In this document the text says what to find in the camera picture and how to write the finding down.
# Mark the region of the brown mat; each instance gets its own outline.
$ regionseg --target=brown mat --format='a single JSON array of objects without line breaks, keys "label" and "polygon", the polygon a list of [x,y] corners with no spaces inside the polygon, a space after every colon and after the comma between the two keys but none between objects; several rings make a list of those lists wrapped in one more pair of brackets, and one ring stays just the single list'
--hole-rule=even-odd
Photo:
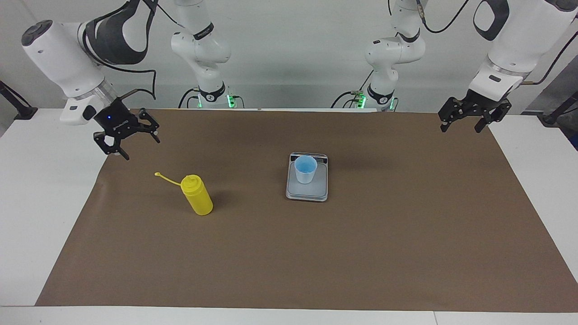
[{"label": "brown mat", "polygon": [[[162,143],[106,160],[36,305],[578,312],[476,119],[442,134],[428,114],[153,114]],[[293,151],[329,156],[327,202],[285,197]],[[156,171],[201,175],[213,213]]]}]

